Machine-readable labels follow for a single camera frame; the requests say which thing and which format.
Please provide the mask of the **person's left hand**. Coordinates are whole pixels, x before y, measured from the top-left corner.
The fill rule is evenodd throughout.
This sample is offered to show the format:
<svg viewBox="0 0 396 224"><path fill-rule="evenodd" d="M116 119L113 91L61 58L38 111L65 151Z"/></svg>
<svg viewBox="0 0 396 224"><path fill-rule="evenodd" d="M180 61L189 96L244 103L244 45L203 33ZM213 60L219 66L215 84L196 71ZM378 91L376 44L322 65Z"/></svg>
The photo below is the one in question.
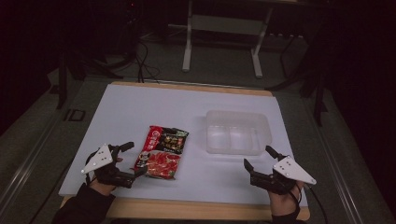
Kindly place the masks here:
<svg viewBox="0 0 396 224"><path fill-rule="evenodd" d="M112 193L112 191L116 188L116 186L113 185L100 183L95 175L92 177L89 187L104 196L109 196Z"/></svg>

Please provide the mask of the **clear plastic container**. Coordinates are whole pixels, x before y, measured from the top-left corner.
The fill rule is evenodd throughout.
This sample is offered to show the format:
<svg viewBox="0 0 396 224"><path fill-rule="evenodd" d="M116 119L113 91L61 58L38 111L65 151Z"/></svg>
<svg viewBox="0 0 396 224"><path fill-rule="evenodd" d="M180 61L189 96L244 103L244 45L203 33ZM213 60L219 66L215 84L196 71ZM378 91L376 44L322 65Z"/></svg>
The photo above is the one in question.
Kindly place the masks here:
<svg viewBox="0 0 396 224"><path fill-rule="evenodd" d="M209 153L260 156L272 140L264 114L223 110L206 113L206 150Z"/></svg>

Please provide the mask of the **person's right hand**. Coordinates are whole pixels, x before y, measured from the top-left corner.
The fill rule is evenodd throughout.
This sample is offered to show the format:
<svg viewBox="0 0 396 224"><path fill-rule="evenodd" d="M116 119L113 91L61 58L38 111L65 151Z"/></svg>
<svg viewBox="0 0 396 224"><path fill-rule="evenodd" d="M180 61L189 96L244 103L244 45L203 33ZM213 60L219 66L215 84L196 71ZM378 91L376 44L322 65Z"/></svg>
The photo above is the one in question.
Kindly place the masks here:
<svg viewBox="0 0 396 224"><path fill-rule="evenodd" d="M299 207L301 190L304 182L297 181L293 189L284 195L279 195L271 191L268 192L270 208L273 216L285 216L294 213Z"/></svg>

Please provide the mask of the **white metal table frame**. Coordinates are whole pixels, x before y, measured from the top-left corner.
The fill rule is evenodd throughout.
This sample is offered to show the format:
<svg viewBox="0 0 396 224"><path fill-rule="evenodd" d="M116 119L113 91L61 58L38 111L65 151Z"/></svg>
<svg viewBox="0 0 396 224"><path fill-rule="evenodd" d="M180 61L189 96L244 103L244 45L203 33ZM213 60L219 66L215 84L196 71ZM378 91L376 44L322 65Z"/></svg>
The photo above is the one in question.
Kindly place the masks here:
<svg viewBox="0 0 396 224"><path fill-rule="evenodd" d="M186 47L184 50L182 71L183 72L190 71L191 53L192 53L192 42L191 42L192 31L199 30L199 31L217 32L217 33L236 34L236 35L256 35L258 37L257 44L250 50L250 55L251 55L251 61L256 78L263 78L259 53L273 11L274 9L272 7L268 7L266 9L266 13L263 21L200 15L193 13L193 0L189 0L188 16L187 16Z"/></svg>

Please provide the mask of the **black floor bracket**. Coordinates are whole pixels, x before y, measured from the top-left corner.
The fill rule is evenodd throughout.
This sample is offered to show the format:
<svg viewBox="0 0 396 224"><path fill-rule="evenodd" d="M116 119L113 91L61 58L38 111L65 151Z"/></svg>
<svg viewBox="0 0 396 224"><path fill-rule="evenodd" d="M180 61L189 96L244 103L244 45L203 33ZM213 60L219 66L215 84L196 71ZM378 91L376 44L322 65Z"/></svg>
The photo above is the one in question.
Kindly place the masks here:
<svg viewBox="0 0 396 224"><path fill-rule="evenodd" d="M65 116L64 121L83 121L86 116L86 112L84 110L79 109L68 109Z"/></svg>

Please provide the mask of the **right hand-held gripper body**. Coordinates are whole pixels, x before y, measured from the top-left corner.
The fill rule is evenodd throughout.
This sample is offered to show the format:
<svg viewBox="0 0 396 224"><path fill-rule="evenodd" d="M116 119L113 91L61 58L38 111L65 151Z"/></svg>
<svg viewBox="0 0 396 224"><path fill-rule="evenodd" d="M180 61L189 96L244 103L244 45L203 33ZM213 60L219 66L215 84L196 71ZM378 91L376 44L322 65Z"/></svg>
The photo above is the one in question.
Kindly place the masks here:
<svg viewBox="0 0 396 224"><path fill-rule="evenodd" d="M270 175L256 172L251 164L248 165L248 173L252 186L278 195L291 192L298 181L310 185L317 184L317 180L290 156L278 161Z"/></svg>

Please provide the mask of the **white paper sheet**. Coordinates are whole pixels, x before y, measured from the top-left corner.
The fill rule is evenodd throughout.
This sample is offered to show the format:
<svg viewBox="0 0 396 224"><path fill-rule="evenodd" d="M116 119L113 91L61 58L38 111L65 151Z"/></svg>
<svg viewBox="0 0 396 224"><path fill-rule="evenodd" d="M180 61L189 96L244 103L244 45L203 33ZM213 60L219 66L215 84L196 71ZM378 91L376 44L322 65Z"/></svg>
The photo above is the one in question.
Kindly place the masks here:
<svg viewBox="0 0 396 224"><path fill-rule="evenodd" d="M134 142L134 148L122 154L123 161L118 165L121 170L129 170L145 143L149 127L158 125L189 134L174 179L139 177L130 189L117 189L116 196L267 204L267 192L250 184L243 156L207 152L205 115L210 110L264 114L273 136L273 148L290 154L290 141L274 97L109 85L61 186L60 195L77 193L85 180L81 172L85 161L104 144Z"/></svg>

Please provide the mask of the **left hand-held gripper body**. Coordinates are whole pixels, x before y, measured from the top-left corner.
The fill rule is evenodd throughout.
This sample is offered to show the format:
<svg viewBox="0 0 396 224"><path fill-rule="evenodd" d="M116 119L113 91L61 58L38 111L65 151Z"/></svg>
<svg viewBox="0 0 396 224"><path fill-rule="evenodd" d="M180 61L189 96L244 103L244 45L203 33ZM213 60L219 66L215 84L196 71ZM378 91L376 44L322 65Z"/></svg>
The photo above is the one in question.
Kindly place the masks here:
<svg viewBox="0 0 396 224"><path fill-rule="evenodd" d="M135 178L133 174L122 172L116 166L120 152L119 146L107 144L93 152L81 170L81 173L85 175L86 184L90 184L90 172L94 172L100 183L130 189Z"/></svg>

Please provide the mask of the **red and black food packet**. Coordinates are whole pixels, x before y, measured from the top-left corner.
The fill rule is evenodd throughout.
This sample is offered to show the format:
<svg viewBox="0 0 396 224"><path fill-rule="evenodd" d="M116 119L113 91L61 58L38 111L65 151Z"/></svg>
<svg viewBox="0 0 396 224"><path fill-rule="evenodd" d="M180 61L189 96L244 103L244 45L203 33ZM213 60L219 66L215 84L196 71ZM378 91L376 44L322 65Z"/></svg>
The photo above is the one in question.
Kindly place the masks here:
<svg viewBox="0 0 396 224"><path fill-rule="evenodd" d="M147 176L174 179L188 136L177 128L150 126L134 169L147 168Z"/></svg>

